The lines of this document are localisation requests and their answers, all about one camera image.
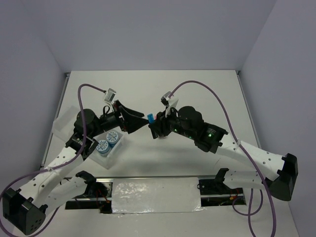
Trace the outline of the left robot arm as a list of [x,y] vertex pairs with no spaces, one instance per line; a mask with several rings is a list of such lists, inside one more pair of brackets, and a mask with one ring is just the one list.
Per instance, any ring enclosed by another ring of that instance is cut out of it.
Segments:
[[31,180],[18,189],[2,192],[3,216],[24,235],[40,233],[47,214],[68,200],[93,196],[101,187],[96,178],[80,171],[68,181],[64,178],[81,165],[96,149],[96,136],[119,127],[133,133],[149,122],[144,114],[131,110],[116,100],[98,117],[91,109],[81,109],[74,123],[73,134],[56,158],[45,168],[31,174]]

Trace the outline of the blue jar sideways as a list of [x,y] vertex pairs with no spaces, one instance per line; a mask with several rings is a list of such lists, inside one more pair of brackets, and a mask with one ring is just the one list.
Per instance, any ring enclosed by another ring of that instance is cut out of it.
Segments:
[[109,145],[107,140],[101,139],[98,141],[96,151],[99,155],[106,157],[108,153],[111,151],[111,146]]

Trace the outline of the blue jar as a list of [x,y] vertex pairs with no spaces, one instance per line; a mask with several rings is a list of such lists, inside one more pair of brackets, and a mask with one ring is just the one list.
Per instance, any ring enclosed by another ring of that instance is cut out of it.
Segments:
[[106,140],[111,148],[118,143],[119,139],[120,136],[116,131],[110,131],[106,136]]

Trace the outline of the blue cap highlighter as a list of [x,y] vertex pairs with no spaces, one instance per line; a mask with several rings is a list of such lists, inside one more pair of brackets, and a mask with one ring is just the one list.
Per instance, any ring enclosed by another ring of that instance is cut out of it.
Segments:
[[152,124],[155,122],[155,116],[152,113],[147,114],[147,119],[149,121],[149,124]]

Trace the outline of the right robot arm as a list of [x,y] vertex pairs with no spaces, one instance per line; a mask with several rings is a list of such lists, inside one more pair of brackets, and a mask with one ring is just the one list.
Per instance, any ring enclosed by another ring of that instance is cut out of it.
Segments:
[[292,199],[298,177],[298,161],[293,154],[276,155],[240,139],[216,125],[206,123],[202,114],[192,106],[180,110],[171,108],[169,114],[159,112],[148,116],[153,138],[166,137],[171,132],[193,140],[200,150],[224,156],[253,171],[220,168],[216,174],[215,189],[226,193],[234,188],[268,189],[270,195],[282,200]]

